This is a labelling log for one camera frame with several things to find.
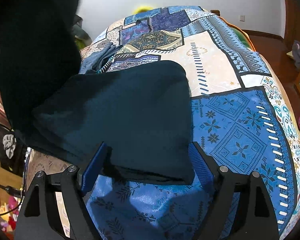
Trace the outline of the dark teal sweatpants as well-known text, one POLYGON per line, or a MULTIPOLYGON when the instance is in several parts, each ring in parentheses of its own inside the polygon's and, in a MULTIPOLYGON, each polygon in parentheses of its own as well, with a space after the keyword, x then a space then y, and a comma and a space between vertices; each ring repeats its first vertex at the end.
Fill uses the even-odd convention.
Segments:
POLYGON ((105 142, 108 176, 190 185, 192 117, 182 66, 81 74, 71 35, 78 0, 0 0, 0 95, 15 134, 74 165, 105 142))

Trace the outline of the blue patchwork bedspread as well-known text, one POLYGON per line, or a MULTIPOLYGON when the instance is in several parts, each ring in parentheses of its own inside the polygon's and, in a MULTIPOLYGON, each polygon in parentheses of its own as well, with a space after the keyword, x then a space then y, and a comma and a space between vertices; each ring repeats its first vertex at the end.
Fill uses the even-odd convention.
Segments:
MULTIPOLYGON (((94 74, 159 61, 182 66, 191 100, 190 143, 232 172, 261 175, 279 239, 300 229, 300 133, 281 83, 251 42, 198 6, 157 8, 116 21, 83 50, 83 60, 110 42, 122 48, 94 74)), ((101 239, 193 239, 213 198, 193 165, 190 185, 162 185, 108 176, 114 171, 109 160, 107 145, 84 198, 101 239)), ((236 193, 221 239, 231 230, 238 201, 236 193)))

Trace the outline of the grey slippers on floor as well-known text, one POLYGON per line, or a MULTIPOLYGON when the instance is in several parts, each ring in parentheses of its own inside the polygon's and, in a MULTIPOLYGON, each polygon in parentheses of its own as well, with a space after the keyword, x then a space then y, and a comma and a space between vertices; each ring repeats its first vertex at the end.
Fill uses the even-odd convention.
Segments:
POLYGON ((294 40, 292 45, 292 56, 295 61, 296 68, 300 69, 300 42, 294 40))

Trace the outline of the folded blue jeans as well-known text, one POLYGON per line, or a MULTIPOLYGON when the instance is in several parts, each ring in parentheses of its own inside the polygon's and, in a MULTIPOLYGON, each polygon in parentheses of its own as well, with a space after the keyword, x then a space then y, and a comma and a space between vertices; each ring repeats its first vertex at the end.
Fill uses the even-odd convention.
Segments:
POLYGON ((122 45, 117 46, 110 42, 101 51, 93 52, 82 61, 79 74, 97 73, 121 48, 122 45))

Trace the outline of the brown wooden door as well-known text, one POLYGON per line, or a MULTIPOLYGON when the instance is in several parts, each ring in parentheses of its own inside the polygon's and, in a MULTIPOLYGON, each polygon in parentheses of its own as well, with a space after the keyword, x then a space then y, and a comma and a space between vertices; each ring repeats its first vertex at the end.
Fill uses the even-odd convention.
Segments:
POLYGON ((291 50, 294 41, 300 42, 300 6, 296 0, 285 0, 286 23, 283 38, 286 47, 291 50))

